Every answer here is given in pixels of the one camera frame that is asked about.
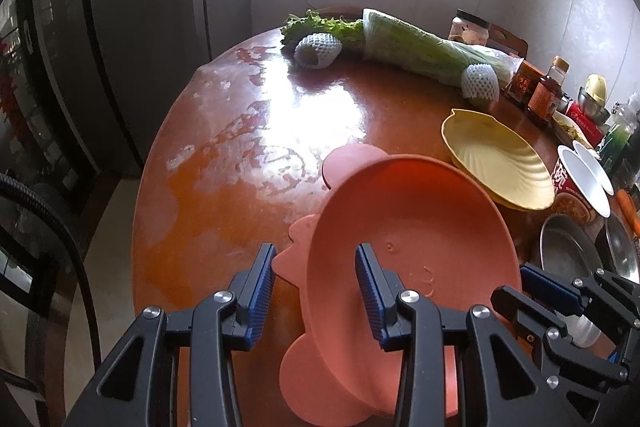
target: cable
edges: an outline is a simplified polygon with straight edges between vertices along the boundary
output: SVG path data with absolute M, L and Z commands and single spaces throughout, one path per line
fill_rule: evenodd
M 35 216 L 39 217 L 43 222 L 58 236 L 59 240 L 66 248 L 71 259 L 71 264 L 76 272 L 78 286 L 80 287 L 80 295 L 84 304 L 84 312 L 86 321 L 89 325 L 89 340 L 91 342 L 91 350 L 94 358 L 94 369 L 97 371 L 102 363 L 100 353 L 100 336 L 98 334 L 98 321 L 95 317 L 94 299 L 89 288 L 89 279 L 84 270 L 84 263 L 74 239 L 66 224 L 53 211 L 45 200 L 36 194 L 29 187 L 21 184 L 6 174 L 0 173 L 0 196 L 14 203 L 20 204 Z

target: beige floor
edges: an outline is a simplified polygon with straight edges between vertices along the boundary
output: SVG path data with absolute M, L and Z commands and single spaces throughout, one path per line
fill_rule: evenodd
M 104 358 L 135 318 L 131 298 L 131 227 L 138 180 L 118 184 L 91 241 L 84 265 L 94 296 Z M 68 412 L 94 373 L 89 331 L 76 291 L 65 350 L 65 402 Z

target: table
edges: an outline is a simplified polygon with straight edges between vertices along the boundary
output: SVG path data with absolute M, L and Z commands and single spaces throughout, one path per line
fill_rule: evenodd
M 340 57 L 327 70 L 297 68 L 281 54 L 278 30 L 201 67 L 146 160 L 132 238 L 136 312 L 149 304 L 193 306 L 250 267 L 261 243 L 282 251 L 289 225 L 312 214 L 326 194 L 321 165 L 334 148 L 367 142 L 449 161 L 440 126 L 453 107 L 470 108 L 459 90 L 356 57 Z M 504 99 L 492 114 L 553 169 L 553 137 Z M 500 211 L 526 261 L 548 212 Z M 588 227 L 592 237 L 601 225 Z M 298 291 L 278 280 L 262 340 L 234 356 L 246 427 L 307 425 L 278 387 L 280 360 L 302 332 Z M 187 365 L 180 367 L 181 404 L 188 403 Z M 178 413 L 185 425 L 187 408 Z

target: plastic-wrapped vegetable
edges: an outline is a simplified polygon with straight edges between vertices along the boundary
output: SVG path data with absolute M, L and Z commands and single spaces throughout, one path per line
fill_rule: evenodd
M 484 46 L 446 41 L 376 10 L 364 10 L 365 58 L 394 64 L 430 76 L 442 84 L 460 87 L 463 71 L 472 64 L 489 64 L 505 87 L 521 58 Z

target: animal-shaped bowl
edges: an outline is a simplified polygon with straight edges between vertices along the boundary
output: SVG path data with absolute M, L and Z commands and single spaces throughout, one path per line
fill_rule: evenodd
M 293 245 L 273 270 L 300 289 L 305 333 L 280 366 L 280 388 L 300 418 L 328 427 L 391 414 L 401 353 L 373 339 L 354 269 L 370 243 L 382 267 L 436 304 L 490 305 L 500 285 L 520 289 L 518 261 L 496 206 L 463 172 L 425 156 L 386 155 L 365 144 L 327 156 L 331 188 L 314 216 L 289 230 Z M 447 415 L 457 412 L 456 370 L 446 349 Z
M 515 210 L 543 210 L 553 203 L 554 186 L 538 153 L 494 117 L 453 109 L 442 123 L 442 138 L 456 167 L 497 203 Z

